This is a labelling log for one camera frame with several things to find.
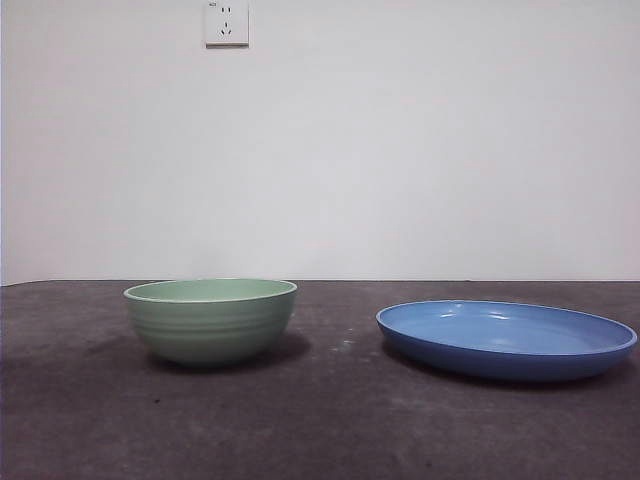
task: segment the ceramic plate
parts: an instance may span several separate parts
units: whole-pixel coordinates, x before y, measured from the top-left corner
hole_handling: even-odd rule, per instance
[[[444,300],[378,312],[397,350],[435,367],[516,381],[602,373],[637,341],[626,325],[588,313],[520,303]]]

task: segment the dark table surface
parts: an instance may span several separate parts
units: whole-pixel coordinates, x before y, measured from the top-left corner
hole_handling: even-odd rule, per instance
[[[2,289],[2,479],[640,479],[640,348],[564,384],[406,360],[387,305],[492,299],[640,327],[640,283],[297,282],[279,342],[220,370],[149,355],[134,281]]]

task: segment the ribbed bowl exterior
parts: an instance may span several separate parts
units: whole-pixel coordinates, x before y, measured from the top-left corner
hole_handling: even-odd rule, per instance
[[[271,345],[287,326],[296,292],[221,302],[127,298],[133,328],[154,353],[187,365],[234,363]]]

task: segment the plate rim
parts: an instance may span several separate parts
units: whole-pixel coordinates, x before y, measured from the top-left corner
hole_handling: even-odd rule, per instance
[[[615,347],[607,347],[607,348],[598,348],[598,349],[593,349],[593,350],[585,350],[584,352],[579,352],[579,353],[537,353],[537,352],[511,352],[508,350],[492,350],[492,349],[487,349],[487,348],[473,348],[473,347],[469,347],[469,346],[463,346],[463,345],[456,345],[453,343],[445,343],[445,342],[436,342],[433,340],[425,340],[423,338],[418,338],[412,335],[408,335],[406,333],[400,332],[397,329],[392,328],[391,326],[389,326],[388,324],[384,323],[381,319],[381,316],[392,309],[395,308],[399,308],[399,307],[405,307],[408,305],[417,305],[417,304],[425,304],[425,303],[490,303],[490,304],[494,304],[494,305],[518,305],[518,306],[522,306],[522,307],[534,307],[534,308],[541,308],[541,309],[547,309],[547,310],[555,310],[555,311],[560,311],[560,312],[569,312],[569,313],[575,313],[578,315],[584,315],[587,317],[592,317],[601,321],[605,321],[607,323],[613,323],[614,325],[617,325],[619,327],[622,327],[624,330],[627,330],[630,334],[631,334],[631,339],[623,344],[617,345]],[[635,330],[633,330],[633,328],[629,327],[628,325],[625,325],[624,323],[618,322],[616,320],[612,320],[610,318],[607,317],[603,317],[601,315],[595,315],[592,313],[587,313],[587,312],[581,312],[579,310],[571,310],[568,308],[559,308],[559,307],[552,307],[549,305],[539,305],[539,304],[532,304],[532,303],[519,303],[519,302],[501,302],[501,301],[494,301],[494,300],[420,300],[420,301],[415,301],[415,302],[405,302],[405,303],[399,303],[397,305],[390,305],[388,307],[383,308],[382,310],[380,310],[377,314],[376,314],[376,321],[378,323],[378,326],[380,326],[381,328],[384,327],[388,330],[390,330],[391,332],[397,334],[397,335],[401,335],[405,338],[411,339],[411,340],[416,340],[418,342],[423,342],[423,343],[430,343],[432,345],[440,345],[440,346],[445,346],[445,347],[451,347],[451,348],[459,348],[459,349],[463,349],[463,350],[469,350],[469,351],[473,351],[473,352],[482,352],[482,353],[493,353],[493,354],[504,354],[504,355],[520,355],[520,356],[545,356],[545,357],[581,357],[581,356],[585,356],[585,355],[601,355],[603,353],[613,353],[613,352],[617,352],[620,350],[626,350],[630,347],[633,347],[633,345],[636,344],[636,342],[638,341],[638,335],[636,334]]]

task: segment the bowl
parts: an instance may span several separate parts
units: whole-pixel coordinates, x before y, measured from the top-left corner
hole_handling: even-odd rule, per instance
[[[500,380],[591,377],[637,341],[631,328],[608,318],[520,303],[414,302],[381,310],[377,319],[389,344],[415,360]]]
[[[127,289],[133,328],[153,353],[190,366],[223,365],[265,350],[286,328],[297,286],[216,278]]]

